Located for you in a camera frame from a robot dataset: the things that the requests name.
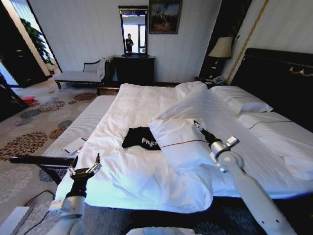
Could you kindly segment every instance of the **potted plant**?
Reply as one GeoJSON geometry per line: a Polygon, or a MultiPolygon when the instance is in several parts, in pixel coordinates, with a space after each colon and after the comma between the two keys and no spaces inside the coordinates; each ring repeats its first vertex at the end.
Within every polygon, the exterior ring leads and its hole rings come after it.
{"type": "Polygon", "coordinates": [[[45,41],[41,39],[41,36],[43,35],[40,31],[33,28],[30,24],[30,22],[22,19],[21,22],[24,25],[31,41],[35,45],[35,48],[37,49],[38,53],[40,54],[42,60],[44,61],[45,65],[47,66],[49,71],[54,70],[54,64],[51,61],[51,57],[48,51],[46,51],[45,47],[45,41]]]}

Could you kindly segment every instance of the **cable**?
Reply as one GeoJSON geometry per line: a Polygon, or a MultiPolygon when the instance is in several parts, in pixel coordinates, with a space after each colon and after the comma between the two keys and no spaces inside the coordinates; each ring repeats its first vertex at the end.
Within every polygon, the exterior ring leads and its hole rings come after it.
{"type": "Polygon", "coordinates": [[[45,190],[45,191],[42,191],[41,193],[37,194],[36,196],[34,196],[34,197],[33,197],[32,199],[30,199],[28,202],[26,202],[26,204],[25,204],[24,206],[25,206],[25,207],[28,206],[28,204],[29,204],[30,202],[32,202],[35,198],[37,198],[38,196],[40,196],[40,195],[43,194],[44,192],[50,193],[50,194],[52,195],[52,200],[54,200],[54,197],[55,197],[54,193],[51,192],[51,191],[49,191],[49,190],[45,190]]]}
{"type": "Polygon", "coordinates": [[[43,222],[43,220],[45,219],[46,215],[49,213],[49,211],[47,211],[47,213],[44,215],[43,219],[36,225],[34,225],[33,227],[31,227],[29,230],[27,230],[26,233],[24,233],[24,235],[26,235],[30,230],[32,230],[33,228],[35,228],[37,225],[39,225],[41,222],[43,222]]]}

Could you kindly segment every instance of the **black dresser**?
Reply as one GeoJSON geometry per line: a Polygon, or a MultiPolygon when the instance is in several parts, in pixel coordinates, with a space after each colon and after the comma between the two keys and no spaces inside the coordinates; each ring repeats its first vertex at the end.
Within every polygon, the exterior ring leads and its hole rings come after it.
{"type": "Polygon", "coordinates": [[[155,76],[155,57],[115,56],[117,81],[137,85],[151,85],[155,76]]]}

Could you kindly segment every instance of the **red object on floor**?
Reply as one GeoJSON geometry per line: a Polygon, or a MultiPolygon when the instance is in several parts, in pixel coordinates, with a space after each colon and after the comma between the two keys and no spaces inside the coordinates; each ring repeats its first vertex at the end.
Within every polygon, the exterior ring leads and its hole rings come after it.
{"type": "Polygon", "coordinates": [[[32,104],[32,103],[36,103],[36,102],[38,102],[37,100],[25,100],[25,103],[26,104],[32,104]]]}
{"type": "Polygon", "coordinates": [[[25,96],[25,97],[22,97],[21,99],[24,101],[34,100],[35,96],[34,95],[25,96]]]}

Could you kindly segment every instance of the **black headboard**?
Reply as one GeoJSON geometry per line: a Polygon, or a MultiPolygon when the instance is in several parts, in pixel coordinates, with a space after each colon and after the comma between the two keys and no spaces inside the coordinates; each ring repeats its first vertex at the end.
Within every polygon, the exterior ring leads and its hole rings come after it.
{"type": "Polygon", "coordinates": [[[231,85],[313,132],[313,54],[248,48],[231,85]]]}

